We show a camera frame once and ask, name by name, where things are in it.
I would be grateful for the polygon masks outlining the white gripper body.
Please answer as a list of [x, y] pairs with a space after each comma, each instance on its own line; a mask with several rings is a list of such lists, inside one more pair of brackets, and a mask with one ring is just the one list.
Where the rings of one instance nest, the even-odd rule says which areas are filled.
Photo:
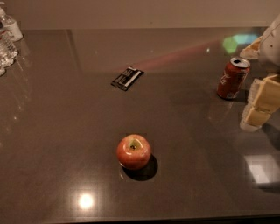
[[258, 60], [269, 73], [280, 74], [280, 14], [262, 35]]

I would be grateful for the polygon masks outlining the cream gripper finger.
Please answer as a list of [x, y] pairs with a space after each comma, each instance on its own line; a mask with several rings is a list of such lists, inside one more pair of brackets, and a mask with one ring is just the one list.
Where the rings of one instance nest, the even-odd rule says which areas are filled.
[[246, 60], [257, 60], [262, 37], [255, 39], [250, 45], [241, 50], [240, 56]]
[[247, 132], [259, 130], [279, 108], [280, 75], [254, 79], [248, 93], [248, 104], [241, 115], [240, 128]]

